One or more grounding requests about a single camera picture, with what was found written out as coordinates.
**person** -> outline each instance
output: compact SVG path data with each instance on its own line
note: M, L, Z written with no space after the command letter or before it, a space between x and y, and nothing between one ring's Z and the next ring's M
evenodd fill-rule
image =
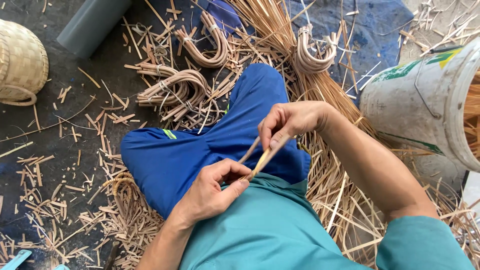
M388 221L379 269L473 269L395 155L325 102L287 102L282 76L252 64L213 127L200 134L144 128L124 137L125 165L166 219L138 270L368 269L342 256L305 198L310 156L295 140L251 182L238 180L283 136L314 130ZM258 135L261 146L238 163Z

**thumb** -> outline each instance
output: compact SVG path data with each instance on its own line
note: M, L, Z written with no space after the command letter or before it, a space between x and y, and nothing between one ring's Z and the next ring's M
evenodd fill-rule
M218 194L218 199L224 206L230 206L232 202L242 194L250 185L247 179L237 180Z
M295 134L289 134L291 133L291 130L290 130L290 124L287 122L285 124L285 126L282 127L282 129L280 129L279 131L277 131L273 136L272 136L272 139L270 139L270 148L275 148L277 145L278 145L278 142L280 141L281 138L283 138L283 136L293 136Z

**gray pipe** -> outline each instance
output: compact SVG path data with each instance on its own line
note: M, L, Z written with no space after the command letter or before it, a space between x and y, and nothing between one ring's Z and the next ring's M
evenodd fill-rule
M88 59L131 4L130 0L86 0L57 41L74 55Z

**shirt sleeve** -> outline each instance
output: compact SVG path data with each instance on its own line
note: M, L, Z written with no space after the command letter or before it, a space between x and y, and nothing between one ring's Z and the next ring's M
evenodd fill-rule
M450 227L425 216L391 221L376 263L380 270L474 270Z

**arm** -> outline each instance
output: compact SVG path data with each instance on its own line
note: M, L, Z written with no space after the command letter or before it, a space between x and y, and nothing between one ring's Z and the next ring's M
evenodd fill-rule
M249 168L230 159L203 167L147 247L136 269L178 269L195 224L225 212L249 185L248 180L237 179L250 172ZM230 186L222 190L220 184L223 182Z
M439 218L402 161L326 102L276 104L258 128L264 148L273 147L282 136L316 130L353 183L368 194L388 221L402 216Z

